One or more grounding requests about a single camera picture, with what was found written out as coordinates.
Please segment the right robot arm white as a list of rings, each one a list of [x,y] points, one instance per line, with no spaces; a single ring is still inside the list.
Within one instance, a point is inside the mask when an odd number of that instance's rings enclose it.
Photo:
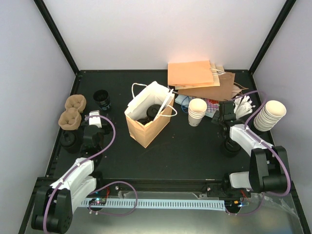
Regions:
[[[220,150],[227,157],[244,150],[250,156],[249,170],[229,173],[222,183],[222,192],[234,196],[239,189],[255,193],[271,193],[285,196],[291,190],[287,151],[274,146],[256,135],[244,121],[237,119],[233,101],[222,101],[212,122],[220,127],[224,138]]]

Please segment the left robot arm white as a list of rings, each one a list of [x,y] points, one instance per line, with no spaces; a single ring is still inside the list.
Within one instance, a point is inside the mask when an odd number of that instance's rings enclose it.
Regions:
[[[31,227],[46,234],[64,234],[68,231],[73,214],[79,204],[90,194],[98,195],[104,191],[103,180],[93,177],[98,158],[108,149],[101,147],[101,136],[108,133],[116,135],[116,128],[107,117],[96,115],[94,118],[107,121],[98,127],[89,123],[84,128],[82,157],[75,160],[70,169],[57,181],[38,188]]]

